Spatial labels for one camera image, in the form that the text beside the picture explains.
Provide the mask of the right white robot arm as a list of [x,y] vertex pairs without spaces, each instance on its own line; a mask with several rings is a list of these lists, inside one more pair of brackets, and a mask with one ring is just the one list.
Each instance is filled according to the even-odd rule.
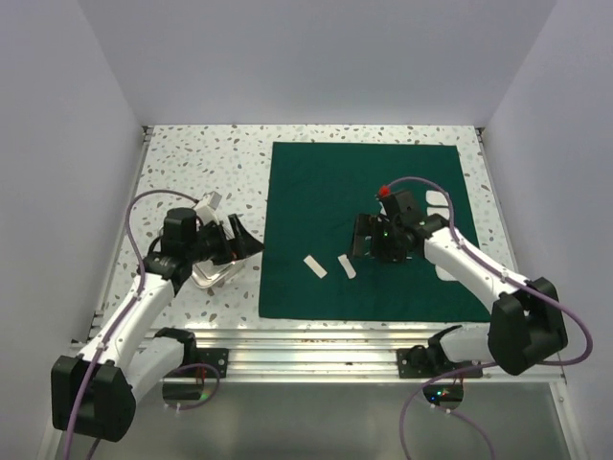
[[350,254],[400,264],[418,255],[449,273],[486,308],[486,325],[451,326],[400,357],[415,372],[448,376],[474,361],[518,376],[562,351],[568,335],[556,288],[507,270],[467,241],[439,213],[426,215],[408,190],[378,196],[382,210],[360,214]]

